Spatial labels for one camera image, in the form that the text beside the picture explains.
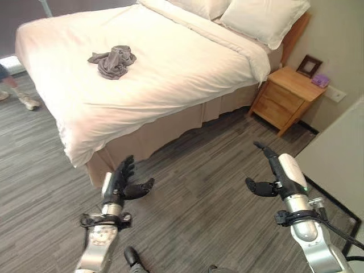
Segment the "wall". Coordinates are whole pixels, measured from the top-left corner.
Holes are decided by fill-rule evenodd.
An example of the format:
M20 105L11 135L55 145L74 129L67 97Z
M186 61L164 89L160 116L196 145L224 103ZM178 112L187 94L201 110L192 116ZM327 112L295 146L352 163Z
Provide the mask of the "wall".
M348 95L336 103L320 98L303 121L323 131L364 93L364 1L311 0L312 14L288 65L297 68L306 54L324 62L319 72Z
M0 0L0 56L14 53L15 32L22 23L45 17L38 0ZM48 0L54 16L132 5L136 0Z
M296 157L302 171L364 221L364 97ZM357 235L364 242L364 224ZM350 255L362 255L352 247ZM351 262L364 272L363 262Z

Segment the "white pillow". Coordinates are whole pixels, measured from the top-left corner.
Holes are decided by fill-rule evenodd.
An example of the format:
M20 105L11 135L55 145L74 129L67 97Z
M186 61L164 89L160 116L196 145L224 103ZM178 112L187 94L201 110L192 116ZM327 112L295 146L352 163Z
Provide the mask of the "white pillow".
M273 50L309 7L309 0L232 0L221 22Z
M231 0L169 0L176 6L206 19L212 20L223 14Z

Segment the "metal robot arm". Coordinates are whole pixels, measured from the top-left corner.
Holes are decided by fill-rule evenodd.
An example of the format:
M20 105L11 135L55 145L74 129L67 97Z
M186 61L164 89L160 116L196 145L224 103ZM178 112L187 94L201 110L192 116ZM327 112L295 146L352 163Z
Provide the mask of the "metal robot arm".
M126 158L114 173L107 173L102 187L102 212L84 214L81 226L86 229L85 249L75 273L105 273L117 243L118 232L131 226L130 213L122 213L125 200L148 194L154 179L138 185L128 185L134 174L134 158Z
M344 255L331 243L326 226L315 220L327 220L322 199L308 200L307 183L297 161L288 154L278 156L261 143L254 144L268 158L277 181L261 184L247 179L248 188L259 196L281 196L288 211L278 212L276 221L291 227L292 236L301 246L312 272L352 273Z

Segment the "bed skirt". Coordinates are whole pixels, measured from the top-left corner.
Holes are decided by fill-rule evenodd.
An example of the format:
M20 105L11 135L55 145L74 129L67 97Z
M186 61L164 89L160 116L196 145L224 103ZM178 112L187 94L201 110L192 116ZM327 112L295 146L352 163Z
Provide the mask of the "bed skirt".
M240 88L204 104L159 118L129 135L110 141L103 149L95 152L86 164L91 182L100 188L105 174L115 171L128 155L134 155L136 161L145 160L184 132L200 128L204 122L217 119L220 114L251 105L257 90L257 84Z

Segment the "floor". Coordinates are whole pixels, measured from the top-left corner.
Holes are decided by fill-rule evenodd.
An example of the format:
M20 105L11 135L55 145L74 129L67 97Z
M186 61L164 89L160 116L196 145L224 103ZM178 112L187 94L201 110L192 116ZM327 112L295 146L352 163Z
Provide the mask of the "floor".
M17 81L36 94L27 75ZM1 272L73 272L84 236L78 218L99 211L100 192L63 154L45 107L29 112L12 96L0 102L0 115ZM315 137L300 125L282 138L276 133L240 109L138 163L135 179L153 176L155 188L126 204L133 228L121 232L109 272L128 272L126 245L140 251L151 273L203 273L212 263L241 273L310 272L289 229L275 224L274 214L284 209L280 198L254 196L244 184L248 176L272 179L253 140L294 156ZM320 194L312 189L310 196ZM332 222L349 231L347 215L326 206ZM332 241L344 245L335 235Z

